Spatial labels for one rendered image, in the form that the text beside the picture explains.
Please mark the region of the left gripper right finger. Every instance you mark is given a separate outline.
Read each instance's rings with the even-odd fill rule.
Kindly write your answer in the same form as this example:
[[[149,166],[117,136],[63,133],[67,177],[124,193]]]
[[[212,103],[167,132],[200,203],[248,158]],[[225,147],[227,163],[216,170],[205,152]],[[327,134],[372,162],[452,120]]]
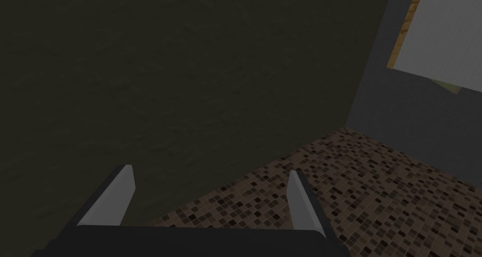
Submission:
[[[337,238],[313,186],[301,171],[290,171],[286,196],[294,229],[315,230],[325,238]]]

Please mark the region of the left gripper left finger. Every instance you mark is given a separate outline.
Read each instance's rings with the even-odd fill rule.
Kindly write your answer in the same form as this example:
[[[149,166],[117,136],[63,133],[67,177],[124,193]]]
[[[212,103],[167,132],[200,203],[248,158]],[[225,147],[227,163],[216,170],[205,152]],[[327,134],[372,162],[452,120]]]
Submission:
[[[67,226],[120,225],[135,190],[133,166],[117,166],[68,221]]]

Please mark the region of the white door with wooden edge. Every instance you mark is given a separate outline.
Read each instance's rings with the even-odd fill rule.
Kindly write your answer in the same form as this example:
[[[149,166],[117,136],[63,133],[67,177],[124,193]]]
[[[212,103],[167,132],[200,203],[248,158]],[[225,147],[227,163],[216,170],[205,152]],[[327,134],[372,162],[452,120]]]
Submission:
[[[387,67],[482,93],[482,0],[411,0]]]

